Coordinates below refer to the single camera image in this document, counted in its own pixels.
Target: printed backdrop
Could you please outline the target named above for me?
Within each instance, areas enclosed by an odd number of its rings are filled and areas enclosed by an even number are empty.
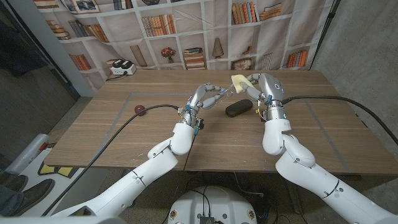
[[[97,91],[115,59],[139,70],[309,69],[333,0],[34,2]],[[245,8],[254,11],[249,22]],[[161,54],[166,47],[172,61]]]

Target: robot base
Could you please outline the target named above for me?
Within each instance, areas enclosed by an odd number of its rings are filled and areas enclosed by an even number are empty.
[[[202,186],[194,190],[203,193],[204,189],[205,186]],[[190,190],[174,202],[169,212],[168,224],[200,223],[200,217],[203,214],[203,195],[198,192]],[[257,223],[253,207],[238,193],[225,187],[208,186],[205,195],[210,202],[210,212],[214,222],[220,221],[224,224]],[[209,207],[205,198],[205,216],[208,217],[208,214]]]

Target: white power strip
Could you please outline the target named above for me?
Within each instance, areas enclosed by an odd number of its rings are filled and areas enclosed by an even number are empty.
[[[111,67],[111,71],[112,71],[112,73],[113,73],[113,75],[123,75],[123,73],[124,72],[127,72],[127,74],[126,75],[132,75],[132,74],[134,74],[134,72],[136,72],[136,70],[137,70],[137,68],[136,68],[136,65],[131,65],[131,67],[129,67],[129,68],[126,68],[126,69],[123,69],[123,68],[114,68],[114,67]]]

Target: wire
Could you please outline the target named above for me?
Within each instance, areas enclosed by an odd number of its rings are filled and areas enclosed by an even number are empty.
[[[126,76],[126,75],[127,75],[127,71],[124,71],[124,72],[123,72],[123,75],[118,75],[117,77],[109,78],[109,79],[107,79],[106,81],[115,80],[115,79],[121,78],[121,77]]]
[[[82,177],[82,175],[94,164],[94,162],[99,158],[99,156],[105,151],[105,149],[111,144],[111,142],[113,141],[113,139],[116,138],[116,136],[137,116],[139,116],[141,113],[154,109],[154,108],[161,108],[161,107],[170,107],[170,108],[174,108],[176,110],[178,110],[178,106],[174,106],[174,105],[156,105],[156,106],[150,106],[148,108],[143,109],[142,111],[136,113],[135,115],[133,115],[130,119],[128,119],[124,125],[122,125],[118,131],[116,131],[116,133],[111,137],[111,139],[105,144],[105,146],[97,153],[97,155],[95,155],[95,157],[90,161],[90,163],[83,169],[83,171],[79,174],[79,176],[76,177],[76,179],[57,197],[57,199],[55,199],[55,201],[48,207],[48,209],[46,209],[46,211],[44,211],[42,216],[46,216],[46,214],[48,214],[49,211],[51,211],[51,209],[58,203],[58,201],[73,187],[73,185],[75,185],[75,183],[80,179],[80,177]]]
[[[169,217],[169,212],[167,212],[166,217],[164,218],[164,220],[162,221],[161,224],[163,224],[164,222],[166,222],[167,218]]]
[[[189,190],[191,190],[191,191],[193,191],[193,192],[196,192],[196,193],[199,193],[199,194],[203,195],[203,196],[206,198],[207,204],[209,205],[209,214],[210,214],[210,202],[209,202],[209,199],[207,198],[207,196],[206,196],[205,194],[203,194],[203,193],[197,191],[197,190],[193,190],[193,189],[189,189]],[[205,216],[205,201],[203,201],[203,216]]]
[[[196,138],[196,135],[193,136],[192,145],[191,145],[191,148],[190,148],[189,151],[188,151],[188,155],[187,155],[187,159],[185,160],[185,164],[184,164],[184,169],[183,169],[183,171],[185,170],[185,167],[187,166],[189,154],[191,153],[191,149],[192,149],[192,147],[193,147],[193,143],[195,142],[195,138]]]
[[[375,114],[373,111],[371,111],[369,108],[365,107],[361,103],[358,103],[357,101],[351,100],[349,98],[341,97],[341,96],[293,96],[286,98],[282,100],[282,104],[285,105],[286,103],[292,101],[292,100],[297,100],[297,99],[328,99],[328,100],[343,100],[348,103],[352,103],[355,106],[361,108],[362,110],[365,110],[368,114],[370,114],[380,125],[381,127],[386,131],[388,135],[392,138],[392,140],[398,145],[398,139],[397,137],[394,136],[392,131],[384,124],[384,122]]]
[[[247,191],[243,190],[243,189],[241,188],[241,186],[239,185],[238,177],[236,176],[236,173],[235,173],[235,172],[234,172],[234,175],[235,175],[236,183],[238,184],[239,190],[241,190],[243,193],[246,193],[246,194],[255,194],[255,195],[260,195],[260,197],[263,197],[263,196],[264,196],[264,194],[263,194],[263,193],[257,193],[257,192],[247,192]]]

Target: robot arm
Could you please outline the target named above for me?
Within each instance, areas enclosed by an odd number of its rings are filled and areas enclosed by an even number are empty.
[[[281,103],[284,89],[278,79],[263,73],[247,79],[253,84],[258,82],[262,90],[260,96],[266,96],[258,99],[259,107],[261,100],[266,105],[266,110],[261,112],[266,122],[262,145],[268,154],[282,155],[275,165],[282,177],[315,193],[350,223],[397,222],[397,216],[316,164],[313,154],[297,138],[282,133],[290,131],[291,127]]]
[[[220,91],[216,96],[201,102],[207,91]],[[199,86],[188,100],[186,109],[178,111],[181,120],[174,127],[174,135],[164,140],[148,152],[149,160],[126,174],[101,195],[75,205],[52,217],[67,217],[77,212],[96,215],[98,217],[118,216],[134,199],[153,181],[172,170],[177,165],[175,155],[186,154],[193,143],[203,120],[197,118],[200,108],[211,108],[223,95],[225,90],[210,84]]]

